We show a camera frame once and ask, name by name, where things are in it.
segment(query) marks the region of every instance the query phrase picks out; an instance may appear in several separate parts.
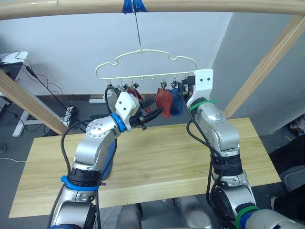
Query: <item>wooden beam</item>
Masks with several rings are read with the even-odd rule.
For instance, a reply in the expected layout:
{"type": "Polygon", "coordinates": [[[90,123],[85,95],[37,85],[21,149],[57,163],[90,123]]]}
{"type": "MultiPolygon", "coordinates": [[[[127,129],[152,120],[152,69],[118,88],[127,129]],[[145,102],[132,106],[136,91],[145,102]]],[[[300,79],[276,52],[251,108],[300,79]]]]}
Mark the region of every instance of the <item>wooden beam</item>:
{"type": "MultiPolygon", "coordinates": [[[[143,0],[151,12],[219,11],[305,15],[302,0],[143,0]]],[[[122,12],[123,0],[12,0],[0,3],[0,20],[122,12]]]]}
{"type": "Polygon", "coordinates": [[[42,123],[59,135],[62,135],[67,129],[60,120],[33,99],[2,70],[0,70],[0,91],[23,110],[42,121],[42,123]]]}
{"type": "Polygon", "coordinates": [[[246,101],[264,78],[277,65],[281,58],[288,52],[294,42],[302,35],[305,30],[305,16],[293,16],[282,34],[275,41],[272,48],[260,61],[258,66],[252,72],[241,89],[236,93],[224,110],[227,118],[238,110],[238,108],[246,101]]]}

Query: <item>white cable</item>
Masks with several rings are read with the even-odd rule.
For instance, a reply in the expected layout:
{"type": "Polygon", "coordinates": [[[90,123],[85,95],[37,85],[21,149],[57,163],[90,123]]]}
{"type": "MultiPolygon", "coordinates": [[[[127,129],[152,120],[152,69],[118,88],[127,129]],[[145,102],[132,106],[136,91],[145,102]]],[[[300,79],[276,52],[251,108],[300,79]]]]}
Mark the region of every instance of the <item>white cable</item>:
{"type": "Polygon", "coordinates": [[[0,159],[11,160],[11,161],[18,162],[18,163],[27,162],[27,161],[17,161],[17,160],[14,160],[14,159],[11,159],[11,158],[6,158],[6,157],[0,157],[0,159]]]}

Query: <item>green cable tie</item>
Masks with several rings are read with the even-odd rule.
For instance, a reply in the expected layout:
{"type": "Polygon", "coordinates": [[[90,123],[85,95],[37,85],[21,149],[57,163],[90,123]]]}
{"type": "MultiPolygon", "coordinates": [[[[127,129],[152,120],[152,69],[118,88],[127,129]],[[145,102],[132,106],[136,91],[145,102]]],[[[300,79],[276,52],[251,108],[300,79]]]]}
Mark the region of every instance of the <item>green cable tie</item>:
{"type": "Polygon", "coordinates": [[[243,209],[241,209],[238,214],[237,214],[237,217],[236,217],[236,229],[240,229],[240,220],[243,216],[244,213],[247,213],[251,210],[259,210],[259,208],[257,206],[248,206],[248,207],[245,207],[243,209]]]}
{"type": "Polygon", "coordinates": [[[199,102],[199,103],[197,103],[197,104],[191,106],[191,107],[189,108],[189,110],[192,111],[193,109],[199,107],[201,104],[204,104],[204,103],[213,103],[213,104],[214,104],[214,103],[216,103],[216,102],[217,102],[217,99],[213,99],[213,100],[211,100],[211,101],[205,100],[205,101],[199,102]]]}

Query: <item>clothes hanger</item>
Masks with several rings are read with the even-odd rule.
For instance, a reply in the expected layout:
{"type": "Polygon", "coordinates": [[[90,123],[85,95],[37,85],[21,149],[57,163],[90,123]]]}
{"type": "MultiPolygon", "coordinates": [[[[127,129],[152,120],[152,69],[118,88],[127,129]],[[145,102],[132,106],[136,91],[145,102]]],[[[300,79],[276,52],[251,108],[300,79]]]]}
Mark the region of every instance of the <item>clothes hanger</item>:
{"type": "Polygon", "coordinates": [[[122,55],[119,55],[115,58],[115,63],[110,63],[110,62],[105,62],[105,63],[102,63],[100,65],[98,65],[95,69],[95,74],[96,74],[96,77],[100,80],[107,80],[108,83],[111,83],[111,80],[122,80],[122,79],[132,79],[132,78],[140,78],[141,80],[144,79],[144,77],[151,77],[151,79],[154,79],[156,76],[162,76],[162,77],[166,77],[166,76],[171,76],[171,75],[174,75],[174,76],[177,76],[179,74],[184,74],[185,77],[187,77],[189,74],[194,74],[194,71],[197,70],[197,62],[190,58],[190,57],[186,57],[186,56],[181,56],[181,55],[178,55],[176,56],[175,58],[171,58],[170,54],[168,52],[165,52],[165,51],[162,51],[162,50],[154,50],[154,49],[142,49],[142,45],[141,45],[141,39],[140,39],[140,32],[139,32],[139,26],[138,26],[138,20],[137,20],[137,15],[136,15],[136,12],[134,10],[134,4],[133,4],[133,0],[132,0],[132,11],[135,15],[135,20],[136,20],[136,25],[137,25],[137,31],[138,31],[138,39],[139,39],[139,46],[140,46],[140,49],[136,50],[136,51],[133,51],[133,52],[127,52],[127,53],[124,53],[122,55]],[[187,72],[177,72],[177,73],[162,73],[162,74],[148,74],[148,75],[137,75],[137,76],[124,76],[124,77],[110,77],[110,78],[102,78],[99,76],[98,74],[98,71],[101,67],[105,66],[105,65],[111,65],[111,66],[116,66],[119,64],[119,59],[124,57],[124,56],[128,56],[128,55],[132,55],[132,54],[135,54],[135,53],[144,53],[144,52],[158,52],[158,53],[162,53],[162,54],[165,54],[167,55],[168,59],[170,61],[176,61],[178,59],[185,59],[185,60],[189,60],[191,62],[193,62],[193,64],[195,65],[195,69],[193,71],[187,71],[187,72]]]}

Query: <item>wire hook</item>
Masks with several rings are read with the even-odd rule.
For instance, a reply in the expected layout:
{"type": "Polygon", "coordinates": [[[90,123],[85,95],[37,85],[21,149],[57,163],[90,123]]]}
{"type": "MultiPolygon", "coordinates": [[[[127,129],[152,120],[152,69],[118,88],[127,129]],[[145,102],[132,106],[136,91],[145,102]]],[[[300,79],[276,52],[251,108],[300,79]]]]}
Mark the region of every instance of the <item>wire hook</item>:
{"type": "Polygon", "coordinates": [[[135,16],[135,22],[137,24],[137,30],[138,30],[138,39],[139,39],[139,45],[140,45],[140,51],[142,51],[142,45],[141,45],[141,39],[140,39],[140,32],[139,32],[139,25],[138,25],[138,19],[137,19],[137,14],[134,10],[134,4],[133,4],[133,0],[132,0],[132,11],[134,13],[135,16]]]}

